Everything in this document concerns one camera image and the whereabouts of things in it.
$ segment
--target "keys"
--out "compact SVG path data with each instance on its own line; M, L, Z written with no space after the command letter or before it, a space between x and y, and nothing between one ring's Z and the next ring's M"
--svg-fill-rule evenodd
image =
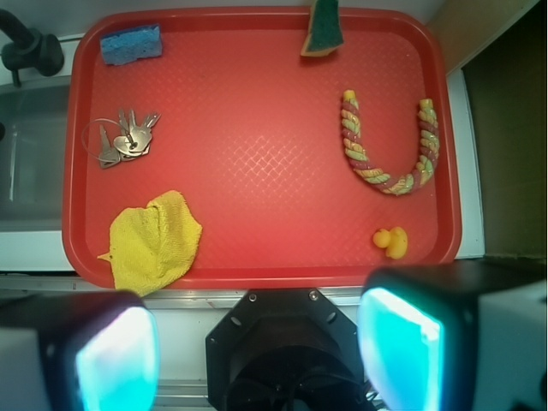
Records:
M148 154L152 143L152 127L158 122L160 115L156 112L149 114L141 125L137 124L133 110L128 113L129 121L122 109L119 110L118 117L122 135L112 141L112 146L104 127L101 126L100 129L102 149L98 158L102 169Z
M101 127L101 153L99 154L99 165L102 169L108 169L120 163L120 152L110 145L106 130Z

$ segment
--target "sink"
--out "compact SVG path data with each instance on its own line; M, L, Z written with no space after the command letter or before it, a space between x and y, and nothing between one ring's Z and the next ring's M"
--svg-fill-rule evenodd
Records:
M61 229L69 82L0 87L0 232Z

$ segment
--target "sponge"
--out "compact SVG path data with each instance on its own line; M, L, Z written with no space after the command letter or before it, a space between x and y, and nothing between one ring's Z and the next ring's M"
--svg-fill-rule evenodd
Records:
M101 54L105 64L131 63L138 58L162 55L160 26L142 26L106 34L101 38Z
M301 56L323 57L344 43L338 0L315 0Z

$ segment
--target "yellow rubber duck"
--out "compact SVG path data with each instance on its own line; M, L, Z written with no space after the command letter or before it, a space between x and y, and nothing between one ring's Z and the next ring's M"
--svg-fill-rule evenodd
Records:
M386 248L386 257L401 259L408 251L408 233L402 227L390 231L380 229L373 236L373 242L379 248Z

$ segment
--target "black faucet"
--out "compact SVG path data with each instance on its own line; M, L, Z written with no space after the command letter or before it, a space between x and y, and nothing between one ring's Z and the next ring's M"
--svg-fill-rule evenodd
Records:
M19 69L34 67L49 77L59 73L65 58L59 39L53 34L42 34L26 28L17 17L0 9L0 30L13 41L2 48L2 63L11 71L14 86L20 87Z

